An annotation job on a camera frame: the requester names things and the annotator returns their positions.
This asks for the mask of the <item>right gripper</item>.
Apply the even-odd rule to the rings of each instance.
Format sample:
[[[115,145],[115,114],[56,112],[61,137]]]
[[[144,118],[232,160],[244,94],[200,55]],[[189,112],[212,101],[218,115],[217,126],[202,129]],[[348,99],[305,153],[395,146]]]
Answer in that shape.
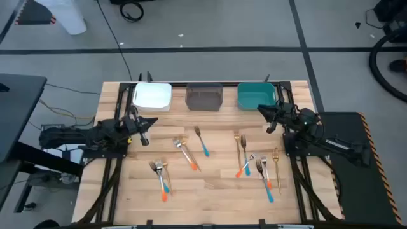
[[[271,134],[275,131],[277,124],[285,125],[291,130],[298,131],[297,116],[294,106],[290,103],[278,102],[275,105],[260,104],[257,107],[267,123],[270,123],[266,132]]]

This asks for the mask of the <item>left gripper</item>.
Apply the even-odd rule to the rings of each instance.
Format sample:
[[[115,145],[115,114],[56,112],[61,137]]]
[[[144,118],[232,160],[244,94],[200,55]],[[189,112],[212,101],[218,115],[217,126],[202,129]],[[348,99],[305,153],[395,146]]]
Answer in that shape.
[[[122,118],[130,135],[139,134],[143,146],[149,145],[146,132],[158,121],[158,118],[144,118],[139,115],[135,106],[130,107],[130,114]]]

